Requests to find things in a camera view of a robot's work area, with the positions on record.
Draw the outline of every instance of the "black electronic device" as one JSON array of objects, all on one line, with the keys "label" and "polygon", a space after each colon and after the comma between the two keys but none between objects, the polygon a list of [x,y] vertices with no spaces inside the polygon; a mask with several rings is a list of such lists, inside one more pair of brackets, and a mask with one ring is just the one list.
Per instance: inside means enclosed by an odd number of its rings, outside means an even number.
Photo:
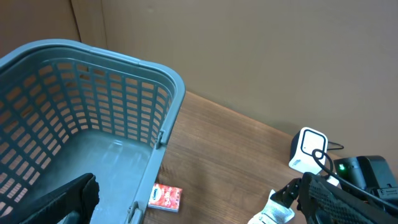
[{"label": "black electronic device", "polygon": [[[384,200],[392,203],[398,201],[397,182],[383,157],[349,157],[336,159],[334,164],[339,177],[367,192],[380,195]],[[361,200],[367,200],[365,196],[353,192],[344,184],[341,185],[341,188]]]}]

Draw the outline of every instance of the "beige wall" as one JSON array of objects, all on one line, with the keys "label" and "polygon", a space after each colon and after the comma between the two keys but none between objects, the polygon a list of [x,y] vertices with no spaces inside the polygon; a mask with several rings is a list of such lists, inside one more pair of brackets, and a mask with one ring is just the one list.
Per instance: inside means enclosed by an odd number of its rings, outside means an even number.
[{"label": "beige wall", "polygon": [[2,0],[0,57],[34,40],[80,40],[69,0]]},{"label": "beige wall", "polygon": [[313,127],[398,168],[396,0],[103,1],[111,50],[277,129]]}]

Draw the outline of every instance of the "laundry basket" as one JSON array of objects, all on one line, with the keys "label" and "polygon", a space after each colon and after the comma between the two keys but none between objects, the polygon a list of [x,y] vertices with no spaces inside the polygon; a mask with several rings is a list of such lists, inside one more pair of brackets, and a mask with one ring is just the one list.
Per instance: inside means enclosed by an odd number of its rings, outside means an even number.
[{"label": "laundry basket", "polygon": [[140,223],[185,94],[173,70],[71,40],[0,59],[0,216],[91,172],[92,223]]}]

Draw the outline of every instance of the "small red package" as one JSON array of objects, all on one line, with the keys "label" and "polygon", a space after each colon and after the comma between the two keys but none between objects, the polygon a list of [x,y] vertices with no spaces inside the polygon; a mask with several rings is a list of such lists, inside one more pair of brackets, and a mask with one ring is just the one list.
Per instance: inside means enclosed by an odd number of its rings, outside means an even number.
[{"label": "small red package", "polygon": [[178,187],[169,187],[162,184],[154,184],[150,199],[149,208],[158,208],[171,212],[178,212],[180,208],[182,189]]}]

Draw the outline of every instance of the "basket mesh side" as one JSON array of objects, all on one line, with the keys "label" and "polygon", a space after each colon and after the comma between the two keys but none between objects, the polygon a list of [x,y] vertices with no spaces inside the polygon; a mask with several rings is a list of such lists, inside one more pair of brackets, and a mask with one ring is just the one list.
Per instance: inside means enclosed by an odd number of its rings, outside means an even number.
[{"label": "basket mesh side", "polygon": [[84,129],[154,147],[172,101],[157,82],[74,59],[48,60],[1,91],[0,216],[18,205],[68,139]]}]

